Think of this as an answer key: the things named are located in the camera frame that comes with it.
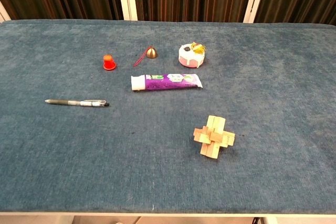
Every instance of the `small red container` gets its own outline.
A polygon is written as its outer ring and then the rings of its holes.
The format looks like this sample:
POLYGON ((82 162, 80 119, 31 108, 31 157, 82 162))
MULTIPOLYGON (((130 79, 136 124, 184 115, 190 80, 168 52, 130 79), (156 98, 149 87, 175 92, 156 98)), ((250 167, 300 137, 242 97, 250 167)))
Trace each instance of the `small red container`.
POLYGON ((112 55, 104 55, 104 65, 103 68, 105 70, 113 70, 117 67, 117 64, 113 60, 112 55))

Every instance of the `cake model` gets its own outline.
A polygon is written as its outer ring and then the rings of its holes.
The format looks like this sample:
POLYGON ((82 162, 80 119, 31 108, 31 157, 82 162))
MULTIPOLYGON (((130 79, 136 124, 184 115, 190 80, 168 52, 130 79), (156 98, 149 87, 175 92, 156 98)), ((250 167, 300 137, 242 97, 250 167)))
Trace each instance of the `cake model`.
POLYGON ((205 57, 205 46, 198 43, 182 45, 178 53, 179 62, 188 68, 198 68, 205 57))

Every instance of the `purple label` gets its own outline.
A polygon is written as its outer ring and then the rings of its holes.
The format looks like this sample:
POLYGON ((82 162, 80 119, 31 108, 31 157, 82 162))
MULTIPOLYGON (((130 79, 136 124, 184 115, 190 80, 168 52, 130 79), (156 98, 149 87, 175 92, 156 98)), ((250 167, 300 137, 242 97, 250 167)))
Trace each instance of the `purple label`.
POLYGON ((145 75, 146 90, 163 90, 202 87, 196 74, 145 75))

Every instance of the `toothpaste tube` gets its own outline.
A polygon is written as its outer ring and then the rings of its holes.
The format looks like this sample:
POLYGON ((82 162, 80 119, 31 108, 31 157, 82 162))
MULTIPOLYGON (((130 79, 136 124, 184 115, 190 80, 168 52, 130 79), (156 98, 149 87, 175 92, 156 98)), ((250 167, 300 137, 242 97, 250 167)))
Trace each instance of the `toothpaste tube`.
POLYGON ((181 88, 202 88, 196 74, 161 74, 131 76, 132 90, 164 90, 181 88))

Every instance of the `pen grip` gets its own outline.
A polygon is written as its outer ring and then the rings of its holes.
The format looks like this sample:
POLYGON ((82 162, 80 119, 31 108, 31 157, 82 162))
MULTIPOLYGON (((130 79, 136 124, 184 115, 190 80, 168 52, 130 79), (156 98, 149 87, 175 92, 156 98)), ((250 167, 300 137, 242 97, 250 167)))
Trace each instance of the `pen grip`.
POLYGON ((49 103, 51 103, 51 104, 60 104, 60 105, 69 105, 69 101, 68 100, 50 99, 49 103))

